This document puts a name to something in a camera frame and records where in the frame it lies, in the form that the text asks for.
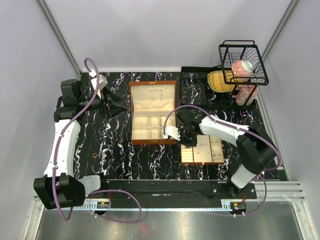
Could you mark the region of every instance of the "wire basket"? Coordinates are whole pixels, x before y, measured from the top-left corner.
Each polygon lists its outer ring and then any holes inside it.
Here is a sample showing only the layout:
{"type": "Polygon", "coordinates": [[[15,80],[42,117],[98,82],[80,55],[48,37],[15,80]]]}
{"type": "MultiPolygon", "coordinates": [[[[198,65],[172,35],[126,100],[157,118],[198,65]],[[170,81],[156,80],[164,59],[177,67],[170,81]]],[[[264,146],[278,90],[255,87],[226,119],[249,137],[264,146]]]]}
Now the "wire basket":
{"type": "Polygon", "coordinates": [[[267,72],[258,46],[255,45],[254,40],[225,40],[219,45],[219,55],[224,83],[234,85],[230,97],[234,95],[239,85],[241,85],[242,88],[252,88],[249,97],[244,103],[244,105],[246,105],[258,86],[268,85],[269,79],[267,72]],[[251,76],[238,76],[232,71],[233,63],[238,60],[249,61],[251,63],[251,76]]]}

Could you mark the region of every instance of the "black metal basket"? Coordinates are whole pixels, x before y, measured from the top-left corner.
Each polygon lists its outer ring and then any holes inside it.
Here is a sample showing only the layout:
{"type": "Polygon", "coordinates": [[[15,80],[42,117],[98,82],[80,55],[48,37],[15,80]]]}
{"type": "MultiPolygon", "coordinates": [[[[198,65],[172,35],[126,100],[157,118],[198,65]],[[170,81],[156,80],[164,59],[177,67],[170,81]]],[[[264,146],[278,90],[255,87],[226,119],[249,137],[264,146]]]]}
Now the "black metal basket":
{"type": "Polygon", "coordinates": [[[193,67],[183,66],[181,68],[181,93],[182,104],[193,104],[205,109],[220,109],[227,108],[233,110],[250,110],[256,104],[247,105],[258,86],[267,85],[269,79],[263,64],[258,46],[255,45],[254,40],[225,40],[219,45],[219,56],[221,65],[214,67],[193,67]],[[252,64],[252,76],[236,76],[232,72],[232,63],[237,60],[247,60],[252,64]],[[212,91],[208,85],[207,75],[213,71],[222,71],[225,84],[234,85],[231,93],[216,93],[212,91]],[[227,80],[227,71],[232,73],[232,77],[227,80]],[[239,86],[254,86],[249,97],[244,105],[237,105],[232,96],[235,94],[236,88],[239,86]],[[188,86],[192,89],[199,89],[197,101],[193,98],[192,94],[188,92],[188,86]]]}
{"type": "Polygon", "coordinates": [[[254,86],[249,97],[246,99],[244,103],[244,105],[246,105],[259,85],[268,85],[269,79],[267,76],[265,65],[262,61],[258,46],[255,45],[254,40],[225,40],[222,44],[219,45],[219,55],[224,83],[228,85],[234,85],[230,97],[233,96],[236,88],[239,85],[254,86]],[[235,73],[232,71],[232,63],[238,60],[246,60],[251,63],[251,77],[235,75],[235,73]],[[227,71],[229,71],[229,73],[232,73],[232,77],[229,81],[227,80],[227,71]]]}

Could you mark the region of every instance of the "jewelry box compartment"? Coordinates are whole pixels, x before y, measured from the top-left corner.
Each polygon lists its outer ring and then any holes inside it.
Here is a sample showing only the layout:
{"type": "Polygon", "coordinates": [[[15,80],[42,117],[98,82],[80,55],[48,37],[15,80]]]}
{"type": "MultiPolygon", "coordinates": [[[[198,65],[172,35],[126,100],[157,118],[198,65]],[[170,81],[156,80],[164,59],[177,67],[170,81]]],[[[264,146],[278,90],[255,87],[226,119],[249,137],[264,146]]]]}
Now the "jewelry box compartment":
{"type": "MultiPolygon", "coordinates": [[[[133,113],[132,136],[135,140],[163,139],[164,125],[170,111],[137,111],[133,113]]],[[[175,115],[169,117],[166,126],[176,125],[175,115]]]]}

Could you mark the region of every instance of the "pink can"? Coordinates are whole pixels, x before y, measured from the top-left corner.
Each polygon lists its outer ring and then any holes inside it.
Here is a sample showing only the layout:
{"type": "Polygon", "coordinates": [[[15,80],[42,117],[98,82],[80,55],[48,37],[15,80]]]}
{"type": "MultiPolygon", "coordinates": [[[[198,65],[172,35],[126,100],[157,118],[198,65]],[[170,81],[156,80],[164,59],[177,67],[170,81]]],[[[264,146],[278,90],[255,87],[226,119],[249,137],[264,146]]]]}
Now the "pink can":
{"type": "MultiPolygon", "coordinates": [[[[239,87],[239,93],[236,95],[235,97],[235,102],[236,104],[242,106],[245,104],[245,102],[247,101],[250,93],[254,90],[253,85],[243,85],[242,87],[239,87]]],[[[254,101],[256,95],[258,94],[259,89],[256,88],[252,94],[252,96],[250,97],[249,101],[246,103],[246,105],[250,105],[252,104],[252,102],[254,101]]]]}

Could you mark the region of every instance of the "white wall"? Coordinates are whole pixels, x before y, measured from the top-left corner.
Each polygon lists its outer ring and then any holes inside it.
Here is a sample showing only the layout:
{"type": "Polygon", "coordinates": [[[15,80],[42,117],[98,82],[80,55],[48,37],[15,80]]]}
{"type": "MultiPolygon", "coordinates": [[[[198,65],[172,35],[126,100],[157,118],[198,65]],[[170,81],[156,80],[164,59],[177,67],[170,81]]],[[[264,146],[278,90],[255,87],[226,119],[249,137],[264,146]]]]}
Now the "white wall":
{"type": "Polygon", "coordinates": [[[46,0],[79,66],[179,70],[219,64],[226,39],[262,52],[290,0],[46,0]]]}
{"type": "Polygon", "coordinates": [[[0,238],[25,226],[48,164],[60,82],[76,74],[35,0],[0,2],[0,238]]]}
{"type": "Polygon", "coordinates": [[[320,2],[303,0],[265,67],[263,93],[293,180],[300,181],[320,236],[320,2]]]}

